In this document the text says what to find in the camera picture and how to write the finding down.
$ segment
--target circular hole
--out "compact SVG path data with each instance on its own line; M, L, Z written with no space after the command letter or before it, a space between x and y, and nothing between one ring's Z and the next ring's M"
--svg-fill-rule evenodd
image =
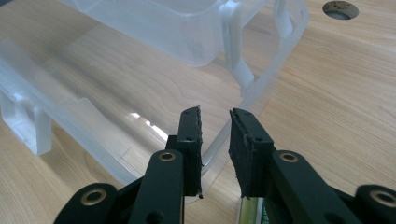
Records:
M161 221L163 221L163 213L160 211L150 212L146 216L146 222L148 224L158 224L158 223L161 223Z
M345 1L328 2L322 9L329 17L342 21L351 20L359 15L359 9Z
M87 200L90 202L93 202L95 200L100 199L100 197L102 196L102 193L99 192L92 192L88 195Z
M160 155L160 160L161 161L172 161L174 160L176 155L171 152L164 152Z
M298 158L291 153L280 154L280 159L282 159L283 161L288 161L288 162L297 162L297 160L298 160Z
M104 189L90 189L81 197L81 203L87 206L96 205L106 197Z
M381 203L385 206L396 207L396 196L391 195L383 190L372 190L370 192L370 196L378 203Z
M378 194L378 198L380 198L382 201L387 202L387 203L393 203L394 202L394 200L390 196L388 196L386 194Z
M324 215L324 218L326 218L326 220L329 223L332 223L332 224L343 224L343 223L345 223L344 220L341 217L339 217L338 215L336 215L334 213L326 213Z

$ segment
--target wooden surface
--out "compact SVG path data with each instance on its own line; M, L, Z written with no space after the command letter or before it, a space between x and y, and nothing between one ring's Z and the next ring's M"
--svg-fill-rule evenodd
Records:
M85 20L75 29L80 17L67 14L70 21L62 22L70 29L53 26L32 43L18 34L29 28L29 13L44 10L40 3L47 1L33 7L26 2L0 8L0 40L11 36L25 43L42 63L97 25ZM321 11L325 1L306 3L309 26L279 71L260 121L278 149L301 153L330 185L350 194L369 183L396 189L396 5L354 1L360 15L337 21ZM23 22L7 26L15 15ZM57 22L43 20L48 26ZM46 36L53 44L43 48ZM0 223L51 223L76 190L98 180L114 183L56 124L53 150L40 157L3 121L0 127ZM234 223L239 194L228 162L205 198L186 206L186 223Z

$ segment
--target transparent plastic sheet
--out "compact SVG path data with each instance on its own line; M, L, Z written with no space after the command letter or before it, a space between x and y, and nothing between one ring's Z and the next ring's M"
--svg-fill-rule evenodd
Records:
M124 184L143 175L150 155L164 148L168 134L177 133L180 112L200 105L205 192L229 159L228 111L240 107L260 114L276 70L307 25L304 2L289 1L293 32L281 38L273 5L268 2L244 28L244 57L255 75L244 97L223 53L193 68L103 24L48 57L21 41L1 42L1 90L10 100L23 95L47 113Z

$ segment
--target black plastic part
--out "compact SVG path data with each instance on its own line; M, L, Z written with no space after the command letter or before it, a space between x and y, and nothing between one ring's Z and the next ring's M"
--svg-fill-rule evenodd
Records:
M273 153L271 176L293 223L361 223L298 153Z
M396 223L396 191L378 185L358 187L352 209L363 223Z
M288 210L283 206L273 202L271 199L265 199L265 210L270 219L271 224L290 224L292 222L291 215Z
M234 108L229 154L241 187L241 197L265 197L274 141L253 114Z
M117 189L109 184L91 184L80 189L55 219L55 223L114 223Z
M189 108L180 115L177 133L177 147L184 158L184 195L202 198L201 187L201 145L202 122L199 106Z
M12 0L0 0L0 7L2 7L3 5L11 2Z
M112 214L115 216L113 219L117 220L117 222L114 223L128 222L131 211L134 209L134 201L136 200L142 182L143 177L140 177L133 183L119 190L117 202L113 206L114 212Z
M165 149L175 149L177 148L177 135L168 135L168 140L166 141Z
M339 189L335 189L335 188L333 188L333 187L330 187L330 188L332 188L332 190L334 190L334 192L335 192L335 193L338 195L338 197L344 202L344 204L345 204L349 209L352 210L352 204L353 204L353 201L355 200L355 198L354 198L353 196L351 196L351 195L349 195L349 194L347 194L347 193L345 193L345 192L339 190Z
M183 192L183 155L172 149L154 153L129 223L183 223Z

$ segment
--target plastic bin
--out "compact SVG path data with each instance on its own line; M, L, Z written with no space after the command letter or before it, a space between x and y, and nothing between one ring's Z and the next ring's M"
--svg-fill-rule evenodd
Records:
M164 0L132 1L133 6L124 0L65 2L121 33L98 24L46 57L22 47L20 40L2 41L4 121L26 146L41 154L50 150L50 121L55 120L115 178L128 184L145 173L150 155L164 148L167 135L177 133L180 112L200 105L204 192L229 159L228 111L240 107L258 115L263 110L276 70L308 20L302 0L207 0L199 6L191 5L196 1ZM64 10L61 5L56 8ZM43 24L28 35L34 38L47 29ZM212 63L191 67L128 35L183 62ZM219 53L222 48L225 54ZM249 63L242 49L249 52ZM244 85L249 76L251 83Z

